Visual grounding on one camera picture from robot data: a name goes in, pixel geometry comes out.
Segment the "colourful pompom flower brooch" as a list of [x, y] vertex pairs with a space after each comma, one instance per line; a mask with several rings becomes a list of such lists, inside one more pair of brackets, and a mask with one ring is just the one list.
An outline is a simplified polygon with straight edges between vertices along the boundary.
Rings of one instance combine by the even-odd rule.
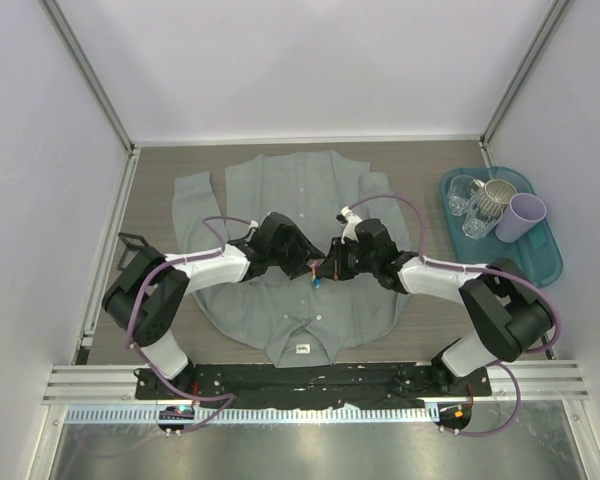
[[315, 289], [319, 289], [320, 285], [321, 285], [321, 280], [318, 276], [318, 269], [319, 269], [320, 265], [321, 265], [320, 260], [313, 260], [309, 264], [309, 268], [310, 268], [309, 276], [310, 276], [311, 284]]

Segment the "grey button-up shirt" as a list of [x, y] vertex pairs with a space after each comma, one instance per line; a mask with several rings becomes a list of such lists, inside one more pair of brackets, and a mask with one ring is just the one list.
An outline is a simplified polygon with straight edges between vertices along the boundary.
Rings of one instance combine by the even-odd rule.
[[[363, 219], [379, 219], [399, 249], [411, 247], [400, 206], [386, 196], [387, 175], [335, 151], [261, 155], [227, 168], [225, 184], [232, 220], [213, 223], [225, 238], [243, 236], [245, 221], [279, 213], [326, 252], [342, 232], [337, 214], [351, 206]], [[314, 286], [310, 275], [290, 279], [279, 267], [193, 296], [224, 335], [264, 351], [278, 368], [332, 364], [341, 349], [390, 333], [408, 303], [407, 296], [382, 288], [369, 273]]]

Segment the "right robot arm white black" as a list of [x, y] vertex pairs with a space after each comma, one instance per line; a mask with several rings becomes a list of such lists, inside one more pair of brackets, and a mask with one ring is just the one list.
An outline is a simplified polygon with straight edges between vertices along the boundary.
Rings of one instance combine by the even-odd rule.
[[431, 360], [431, 380], [442, 394], [457, 393], [482, 367], [517, 360], [542, 336], [558, 329], [548, 300], [509, 259], [488, 265], [435, 261], [400, 250], [378, 219], [363, 220], [353, 212], [337, 219], [343, 231], [332, 239], [317, 268], [319, 278], [349, 281], [370, 274], [387, 290], [465, 307], [474, 331]]

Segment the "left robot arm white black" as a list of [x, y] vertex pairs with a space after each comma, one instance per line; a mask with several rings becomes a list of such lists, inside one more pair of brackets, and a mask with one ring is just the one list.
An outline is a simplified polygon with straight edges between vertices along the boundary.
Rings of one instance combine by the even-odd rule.
[[158, 377], [170, 398], [185, 397], [193, 385], [189, 357], [178, 345], [172, 324], [183, 298], [206, 288], [237, 284], [279, 268], [295, 279], [325, 257], [287, 216], [272, 212], [260, 222], [243, 221], [245, 235], [205, 251], [163, 254], [141, 235], [119, 233], [125, 246], [117, 279], [102, 299], [102, 308], [126, 333], [134, 348]]

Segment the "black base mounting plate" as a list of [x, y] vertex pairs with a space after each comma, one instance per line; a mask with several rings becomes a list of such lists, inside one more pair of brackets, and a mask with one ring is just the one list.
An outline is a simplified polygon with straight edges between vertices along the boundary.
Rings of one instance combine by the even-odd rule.
[[286, 369], [270, 364], [198, 364], [187, 367], [172, 384], [206, 407], [219, 407], [232, 394], [232, 408], [249, 410], [324, 410], [346, 405], [364, 410], [412, 408], [429, 398], [492, 394], [484, 367], [457, 379], [436, 366], [413, 362]]

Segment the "clear glass cup rear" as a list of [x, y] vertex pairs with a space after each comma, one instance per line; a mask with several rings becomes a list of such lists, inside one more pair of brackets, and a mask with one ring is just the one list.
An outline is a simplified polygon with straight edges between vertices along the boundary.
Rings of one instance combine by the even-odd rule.
[[453, 216], [466, 213], [474, 194], [484, 186], [484, 182], [469, 175], [455, 176], [447, 191], [447, 203]]

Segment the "clear glass cup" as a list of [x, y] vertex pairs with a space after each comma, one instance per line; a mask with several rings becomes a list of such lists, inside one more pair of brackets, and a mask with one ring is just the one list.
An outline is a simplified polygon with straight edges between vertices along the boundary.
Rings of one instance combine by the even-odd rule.
[[467, 209], [462, 231], [471, 239], [484, 238], [501, 220], [503, 208], [486, 196], [473, 200]]
[[484, 182], [469, 175], [455, 176], [447, 191], [447, 203], [453, 216], [466, 213], [474, 194], [484, 186]]

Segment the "clear glass cup front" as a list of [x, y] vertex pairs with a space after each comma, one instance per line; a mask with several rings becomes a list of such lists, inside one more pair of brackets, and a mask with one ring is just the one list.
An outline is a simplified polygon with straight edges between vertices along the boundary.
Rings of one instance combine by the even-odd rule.
[[473, 200], [467, 209], [462, 231], [471, 239], [484, 238], [501, 220], [503, 208], [486, 196]]

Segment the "metal cup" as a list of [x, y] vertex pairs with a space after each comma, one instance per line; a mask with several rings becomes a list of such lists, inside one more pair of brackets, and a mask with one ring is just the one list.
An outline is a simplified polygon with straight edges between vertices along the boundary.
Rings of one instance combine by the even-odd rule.
[[516, 188], [502, 179], [492, 179], [484, 183], [474, 201], [476, 211], [486, 218], [498, 217], [517, 194]]

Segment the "lilac plastic cup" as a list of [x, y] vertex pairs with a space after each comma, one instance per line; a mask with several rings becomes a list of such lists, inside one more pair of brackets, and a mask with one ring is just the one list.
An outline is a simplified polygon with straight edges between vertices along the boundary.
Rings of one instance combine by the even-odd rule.
[[547, 207], [537, 196], [518, 193], [509, 202], [495, 229], [496, 237], [513, 243], [545, 219]]

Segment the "small black frame stand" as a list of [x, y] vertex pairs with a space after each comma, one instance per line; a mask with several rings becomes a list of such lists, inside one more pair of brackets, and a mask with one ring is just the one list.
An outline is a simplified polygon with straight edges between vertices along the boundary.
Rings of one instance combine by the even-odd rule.
[[146, 239], [138, 234], [119, 232], [118, 240], [124, 245], [121, 258], [116, 265], [118, 271], [123, 271], [126, 268], [126, 260], [129, 255], [135, 255], [142, 249], [149, 247]]

